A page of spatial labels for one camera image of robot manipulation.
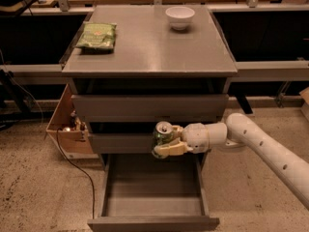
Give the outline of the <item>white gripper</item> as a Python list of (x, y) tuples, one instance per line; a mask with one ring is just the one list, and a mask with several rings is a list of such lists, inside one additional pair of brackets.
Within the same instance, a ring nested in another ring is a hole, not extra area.
[(166, 159), (170, 156), (181, 156), (185, 153), (205, 153), (211, 148), (210, 131), (201, 123), (189, 124), (185, 128), (173, 125), (173, 138), (168, 143), (155, 142), (152, 154), (158, 159)]

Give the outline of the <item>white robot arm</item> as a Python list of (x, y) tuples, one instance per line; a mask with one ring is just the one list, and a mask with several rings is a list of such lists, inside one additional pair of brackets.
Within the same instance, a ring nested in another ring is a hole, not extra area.
[(226, 149), (245, 145), (253, 150), (297, 199), (309, 208), (309, 163), (265, 133), (249, 117), (230, 114), (224, 123), (189, 124), (186, 127), (158, 122), (152, 154), (158, 159), (200, 154), (213, 146)]

